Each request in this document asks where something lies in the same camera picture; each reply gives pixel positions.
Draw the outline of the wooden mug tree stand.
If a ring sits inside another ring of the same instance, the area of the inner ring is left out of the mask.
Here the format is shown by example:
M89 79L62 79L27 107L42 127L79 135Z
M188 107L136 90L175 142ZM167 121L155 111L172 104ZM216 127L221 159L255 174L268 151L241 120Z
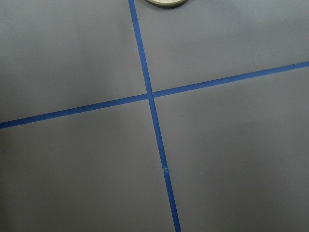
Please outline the wooden mug tree stand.
M175 8L183 5L187 0L145 0L147 3L160 8Z

